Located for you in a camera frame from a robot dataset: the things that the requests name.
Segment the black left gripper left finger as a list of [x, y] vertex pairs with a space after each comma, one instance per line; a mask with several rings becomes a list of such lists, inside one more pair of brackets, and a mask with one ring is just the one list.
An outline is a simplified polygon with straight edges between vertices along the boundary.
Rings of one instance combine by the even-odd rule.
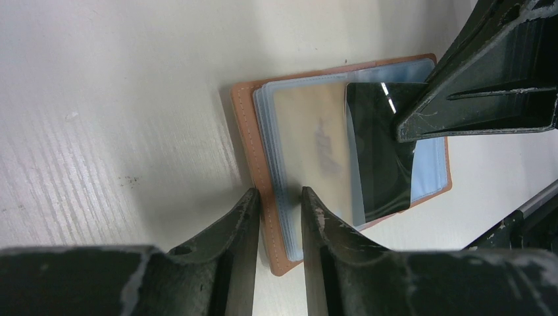
[[1, 250], [2, 315], [250, 315], [259, 191], [186, 242]]

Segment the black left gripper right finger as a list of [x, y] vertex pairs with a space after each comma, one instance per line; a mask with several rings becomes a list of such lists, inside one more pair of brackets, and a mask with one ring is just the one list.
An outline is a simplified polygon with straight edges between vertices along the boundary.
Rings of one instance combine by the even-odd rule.
[[301, 191], [309, 315], [556, 315], [545, 250], [393, 251]]

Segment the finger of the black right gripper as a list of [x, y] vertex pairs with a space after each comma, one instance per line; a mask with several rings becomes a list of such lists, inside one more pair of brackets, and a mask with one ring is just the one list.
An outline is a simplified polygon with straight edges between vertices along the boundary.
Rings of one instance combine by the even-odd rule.
[[399, 114], [399, 142], [557, 128], [557, 2], [522, 1], [516, 32], [523, 79], [508, 83], [428, 83]]
[[428, 83], [508, 83], [523, 79], [516, 32], [522, 1], [477, 1]]

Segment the glossy black card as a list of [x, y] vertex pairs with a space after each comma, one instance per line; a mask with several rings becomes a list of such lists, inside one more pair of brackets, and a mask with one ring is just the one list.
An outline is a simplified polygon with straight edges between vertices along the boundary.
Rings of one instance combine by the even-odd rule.
[[411, 204], [416, 143], [399, 142], [395, 126], [426, 89], [425, 83], [349, 83], [351, 114], [366, 222], [404, 211]]

